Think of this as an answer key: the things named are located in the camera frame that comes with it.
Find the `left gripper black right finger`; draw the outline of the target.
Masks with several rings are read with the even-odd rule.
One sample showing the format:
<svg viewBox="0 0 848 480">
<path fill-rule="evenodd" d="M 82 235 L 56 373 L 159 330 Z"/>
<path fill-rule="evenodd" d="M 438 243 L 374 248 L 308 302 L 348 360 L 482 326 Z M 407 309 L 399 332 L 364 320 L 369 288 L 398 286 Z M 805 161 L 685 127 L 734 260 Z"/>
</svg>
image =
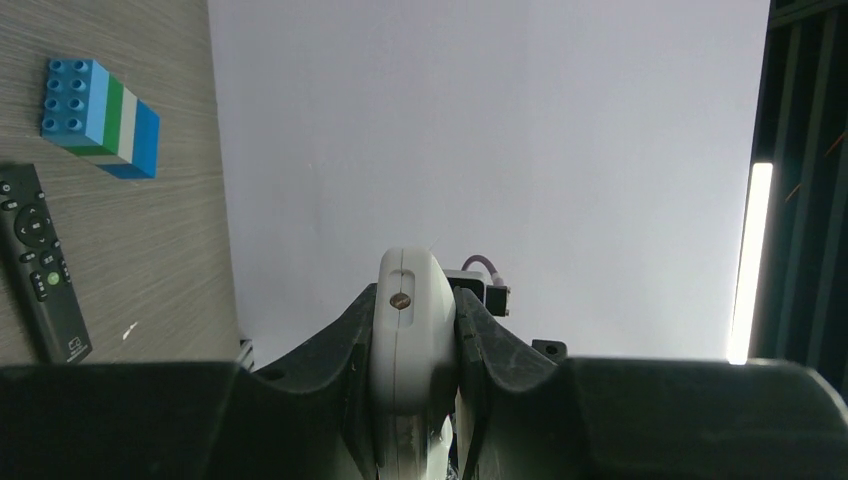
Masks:
<svg viewBox="0 0 848 480">
<path fill-rule="evenodd" d="M 554 363 L 455 293 L 465 479 L 843 479 L 847 407 L 783 361 Z"/>
</svg>

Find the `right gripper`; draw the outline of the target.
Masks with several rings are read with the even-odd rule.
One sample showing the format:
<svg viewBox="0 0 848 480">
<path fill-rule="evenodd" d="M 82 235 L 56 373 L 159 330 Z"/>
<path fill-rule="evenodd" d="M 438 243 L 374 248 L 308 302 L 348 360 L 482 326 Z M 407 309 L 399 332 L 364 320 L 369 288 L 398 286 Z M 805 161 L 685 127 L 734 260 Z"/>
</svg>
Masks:
<svg viewBox="0 0 848 480">
<path fill-rule="evenodd" d="M 554 363 L 562 363 L 567 358 L 567 346 L 561 341 L 534 339 L 531 346 Z"/>
</svg>

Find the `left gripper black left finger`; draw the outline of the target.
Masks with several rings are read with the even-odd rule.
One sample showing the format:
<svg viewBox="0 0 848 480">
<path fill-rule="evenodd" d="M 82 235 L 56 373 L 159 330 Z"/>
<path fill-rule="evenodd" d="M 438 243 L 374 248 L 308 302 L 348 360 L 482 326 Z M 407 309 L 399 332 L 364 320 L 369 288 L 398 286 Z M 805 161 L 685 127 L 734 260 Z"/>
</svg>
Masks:
<svg viewBox="0 0 848 480">
<path fill-rule="evenodd" d="M 5 479 L 373 479 L 376 288 L 278 360 L 8 366 Z"/>
</svg>

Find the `white air conditioner remote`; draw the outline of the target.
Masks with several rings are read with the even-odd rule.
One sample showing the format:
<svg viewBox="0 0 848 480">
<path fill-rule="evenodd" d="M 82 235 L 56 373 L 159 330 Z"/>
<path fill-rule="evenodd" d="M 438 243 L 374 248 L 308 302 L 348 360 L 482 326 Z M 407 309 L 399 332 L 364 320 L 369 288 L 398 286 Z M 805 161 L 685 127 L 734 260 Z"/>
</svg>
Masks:
<svg viewBox="0 0 848 480">
<path fill-rule="evenodd" d="M 372 322 L 369 399 L 381 479 L 443 479 L 457 391 L 456 304 L 423 247 L 381 259 Z"/>
</svg>

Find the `black remote control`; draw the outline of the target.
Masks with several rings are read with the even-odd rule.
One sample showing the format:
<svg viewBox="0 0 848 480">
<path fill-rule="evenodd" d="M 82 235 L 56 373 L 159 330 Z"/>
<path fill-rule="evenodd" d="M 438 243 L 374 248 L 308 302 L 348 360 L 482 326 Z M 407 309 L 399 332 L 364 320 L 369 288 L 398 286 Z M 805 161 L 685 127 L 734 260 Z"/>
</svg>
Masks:
<svg viewBox="0 0 848 480">
<path fill-rule="evenodd" d="M 1 166 L 1 259 L 40 361 L 93 351 L 66 256 L 32 164 Z"/>
</svg>

